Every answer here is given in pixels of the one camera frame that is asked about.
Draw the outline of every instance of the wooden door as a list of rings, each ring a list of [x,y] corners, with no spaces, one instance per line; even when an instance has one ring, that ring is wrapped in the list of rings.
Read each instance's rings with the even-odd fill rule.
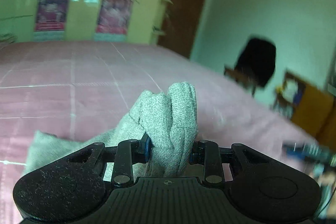
[[[171,1],[162,24],[166,35],[159,38],[158,45],[189,58],[204,0]]]

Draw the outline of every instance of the green wall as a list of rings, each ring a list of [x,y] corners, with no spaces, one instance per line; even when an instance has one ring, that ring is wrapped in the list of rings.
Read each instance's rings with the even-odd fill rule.
[[[273,40],[276,72],[256,99],[274,100],[288,68],[323,87],[336,42],[336,0],[207,0],[192,60],[222,73],[234,66],[251,34]]]

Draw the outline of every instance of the pink bedsheet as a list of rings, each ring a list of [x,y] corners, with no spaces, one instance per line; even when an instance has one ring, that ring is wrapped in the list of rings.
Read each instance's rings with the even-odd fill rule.
[[[34,132],[87,140],[110,128],[148,89],[196,88],[198,139],[241,142],[300,168],[283,140],[310,137],[235,83],[161,47],[109,42],[27,42],[0,51],[0,224],[19,223],[12,189]]]

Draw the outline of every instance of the gray garment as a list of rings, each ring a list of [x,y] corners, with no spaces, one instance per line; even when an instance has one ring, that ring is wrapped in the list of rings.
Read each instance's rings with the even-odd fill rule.
[[[134,106],[113,130],[80,143],[59,139],[37,131],[28,150],[24,174],[58,160],[94,142],[117,146],[128,139],[141,139],[146,132],[152,141],[148,164],[133,165],[138,176],[175,177],[182,175],[197,135],[195,88],[186,82],[175,83],[163,92],[145,90]],[[110,180],[113,163],[109,163],[104,180]]]

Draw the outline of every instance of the black wire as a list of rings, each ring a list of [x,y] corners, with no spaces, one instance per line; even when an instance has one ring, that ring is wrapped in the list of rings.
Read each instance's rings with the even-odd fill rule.
[[[335,194],[335,192],[336,192],[336,187],[335,187],[335,189],[334,189],[334,191],[333,191],[333,193],[331,194],[331,197],[329,198],[329,200],[328,200],[328,202],[327,202],[327,204],[326,205],[324,205],[324,207],[322,208],[322,210],[320,210],[319,211],[319,213],[316,215],[316,217],[318,217],[319,215],[320,215],[320,213],[322,213],[323,212],[323,210],[329,205],[329,203],[330,203],[330,201],[332,200],[332,198],[333,198],[333,196],[334,196],[334,194]]]

